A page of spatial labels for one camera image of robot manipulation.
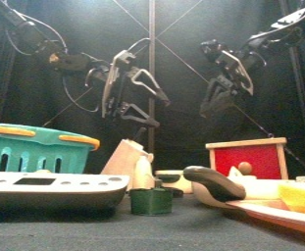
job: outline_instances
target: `small round object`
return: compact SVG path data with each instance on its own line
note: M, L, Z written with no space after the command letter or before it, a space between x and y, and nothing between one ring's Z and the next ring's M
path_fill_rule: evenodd
M241 162L239 165L239 170L243 175L248 176L252 173L252 164L249 162Z

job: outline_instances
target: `metal pole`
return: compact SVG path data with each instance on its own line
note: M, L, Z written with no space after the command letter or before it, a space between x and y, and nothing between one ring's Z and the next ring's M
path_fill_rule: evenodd
M288 14L291 14L287 0L279 0L279 4L280 4L283 15L287 16ZM304 84L304 78L301 74L300 52L296 47L289 48L289 56L291 56L293 74L295 74L296 89L297 89L297 95L299 95L299 102L300 102L300 109L301 109L303 123L304 123L304 132L305 132L305 88L304 88L305 84Z
M150 0L150 73L154 75L154 55L156 55L156 2ZM149 113L154 118L154 100L149 100ZM149 128L149 152L154 152L154 128Z

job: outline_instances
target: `basket handle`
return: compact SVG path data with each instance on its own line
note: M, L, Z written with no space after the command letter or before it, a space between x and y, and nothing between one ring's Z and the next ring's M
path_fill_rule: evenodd
M59 139L63 141L74 141L74 142L91 144L94 146L93 151L95 151L99 147L99 140L91 137L59 135Z
M4 127L4 126L0 126L0 133L14 134L14 135L20 135L20 136L27 136L27 137L35 136L35 132L32 130L14 128L14 127Z

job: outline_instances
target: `white kitchen scale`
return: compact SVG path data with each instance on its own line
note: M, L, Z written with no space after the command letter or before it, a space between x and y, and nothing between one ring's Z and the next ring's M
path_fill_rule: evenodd
M0 172L0 209L113 209L129 176Z

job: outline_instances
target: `digital display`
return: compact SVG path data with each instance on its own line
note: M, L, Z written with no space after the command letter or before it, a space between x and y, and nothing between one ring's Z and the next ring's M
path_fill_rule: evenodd
M14 184L28 184L28 185L50 185L55 178L40 178L40 177L23 177Z

